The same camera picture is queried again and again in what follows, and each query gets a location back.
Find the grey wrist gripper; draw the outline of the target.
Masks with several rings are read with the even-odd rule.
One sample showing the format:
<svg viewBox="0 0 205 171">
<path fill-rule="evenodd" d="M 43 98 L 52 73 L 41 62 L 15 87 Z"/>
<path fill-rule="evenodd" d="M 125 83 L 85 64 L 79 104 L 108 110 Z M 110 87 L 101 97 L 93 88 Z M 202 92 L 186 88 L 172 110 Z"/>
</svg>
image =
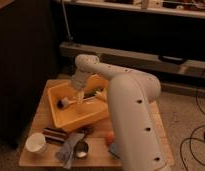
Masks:
<svg viewBox="0 0 205 171">
<path fill-rule="evenodd" d="M 86 81 L 88 79 L 88 73 L 87 72 L 82 72 L 80 70 L 77 70 L 75 74 L 72 76 L 72 85 L 75 89 L 77 89 L 76 93 L 76 102 L 77 104 L 80 104 L 83 102 L 84 99 L 84 91 L 81 90 L 85 87 Z"/>
</svg>

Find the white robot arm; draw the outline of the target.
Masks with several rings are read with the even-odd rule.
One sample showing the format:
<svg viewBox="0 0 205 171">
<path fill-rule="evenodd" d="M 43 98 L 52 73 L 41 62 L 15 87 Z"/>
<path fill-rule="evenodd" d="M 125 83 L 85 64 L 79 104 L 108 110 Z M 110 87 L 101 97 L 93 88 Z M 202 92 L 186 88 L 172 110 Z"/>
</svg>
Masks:
<svg viewBox="0 0 205 171">
<path fill-rule="evenodd" d="M 75 64 L 72 84 L 77 90 L 85 87 L 92 74 L 108 81 L 108 108 L 123 170 L 171 171 L 150 108 L 161 92 L 158 78 L 103 63 L 95 55 L 80 54 Z"/>
</svg>

